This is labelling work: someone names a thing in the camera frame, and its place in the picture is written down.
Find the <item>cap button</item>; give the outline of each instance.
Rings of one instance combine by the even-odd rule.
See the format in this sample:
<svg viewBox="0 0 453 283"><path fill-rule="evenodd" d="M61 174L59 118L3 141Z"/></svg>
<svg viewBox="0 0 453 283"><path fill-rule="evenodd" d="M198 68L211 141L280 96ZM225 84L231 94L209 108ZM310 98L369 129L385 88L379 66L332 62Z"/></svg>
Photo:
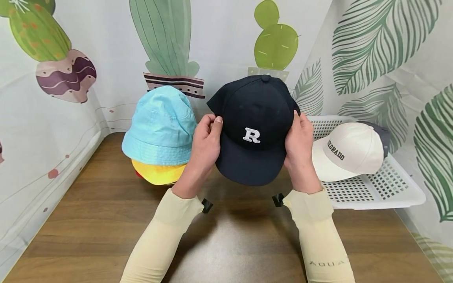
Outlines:
<svg viewBox="0 0 453 283"><path fill-rule="evenodd" d="M261 76L261 80L262 80L263 82L268 82L268 81L270 81L270 76L269 76L269 75L262 75L262 76Z"/></svg>

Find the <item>yellow hat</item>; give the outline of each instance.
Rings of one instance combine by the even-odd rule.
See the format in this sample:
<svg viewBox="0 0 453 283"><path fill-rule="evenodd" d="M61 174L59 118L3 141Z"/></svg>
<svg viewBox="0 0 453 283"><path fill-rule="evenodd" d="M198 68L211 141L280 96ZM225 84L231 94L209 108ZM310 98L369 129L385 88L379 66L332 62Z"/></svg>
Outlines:
<svg viewBox="0 0 453 283"><path fill-rule="evenodd" d="M153 185L175 183L186 167L185 164L175 166L149 165L132 159L132 166L148 182Z"/></svg>

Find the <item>light blue bucket hat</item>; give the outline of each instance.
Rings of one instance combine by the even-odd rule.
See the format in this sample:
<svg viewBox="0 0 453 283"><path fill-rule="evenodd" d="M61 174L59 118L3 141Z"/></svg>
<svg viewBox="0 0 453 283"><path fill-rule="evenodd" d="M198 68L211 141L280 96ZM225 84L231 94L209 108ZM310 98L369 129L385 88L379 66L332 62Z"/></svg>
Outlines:
<svg viewBox="0 0 453 283"><path fill-rule="evenodd" d="M122 149L130 159L145 164L185 164L196 127L187 97L172 86L161 86L140 98Z"/></svg>

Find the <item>green cactus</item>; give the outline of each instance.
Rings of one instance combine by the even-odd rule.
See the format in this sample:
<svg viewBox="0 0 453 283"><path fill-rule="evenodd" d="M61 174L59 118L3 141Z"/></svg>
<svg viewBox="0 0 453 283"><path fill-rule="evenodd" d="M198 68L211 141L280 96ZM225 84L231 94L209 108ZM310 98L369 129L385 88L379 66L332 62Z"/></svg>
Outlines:
<svg viewBox="0 0 453 283"><path fill-rule="evenodd" d="M23 4L27 9L10 12L10 27L19 46L39 62L59 61L71 49L66 33L39 4Z"/></svg>
<svg viewBox="0 0 453 283"><path fill-rule="evenodd" d="M0 17L8 18L15 10L27 11L29 4L38 4L53 15L55 0L0 0Z"/></svg>
<svg viewBox="0 0 453 283"><path fill-rule="evenodd" d="M199 65L188 61L190 0L130 0L130 11L151 73L189 77L198 73Z"/></svg>
<svg viewBox="0 0 453 283"><path fill-rule="evenodd" d="M296 31L279 24L279 10L272 0L264 0L255 9L255 20L263 29L255 43L255 61L259 68L284 70L293 60L299 45Z"/></svg>

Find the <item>baseball cap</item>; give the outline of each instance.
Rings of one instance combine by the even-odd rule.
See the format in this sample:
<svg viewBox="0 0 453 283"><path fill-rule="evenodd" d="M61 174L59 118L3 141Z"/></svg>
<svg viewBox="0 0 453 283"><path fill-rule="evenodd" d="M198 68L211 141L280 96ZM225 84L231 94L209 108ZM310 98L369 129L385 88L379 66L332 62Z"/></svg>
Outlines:
<svg viewBox="0 0 453 283"><path fill-rule="evenodd" d="M144 164L186 164L196 127L187 97L172 86L161 86L138 101L121 148L127 157Z"/></svg>
<svg viewBox="0 0 453 283"><path fill-rule="evenodd" d="M279 174L284 141L299 107L280 79L256 75L227 83L207 102L223 117L216 165L228 179L263 186Z"/></svg>
<svg viewBox="0 0 453 283"><path fill-rule="evenodd" d="M132 159L135 171L153 185L167 185L176 182L183 174L185 164L174 166L159 166L144 164Z"/></svg>
<svg viewBox="0 0 453 283"><path fill-rule="evenodd" d="M313 165L321 181L376 174L387 157L390 131L364 121L344 123L313 143Z"/></svg>

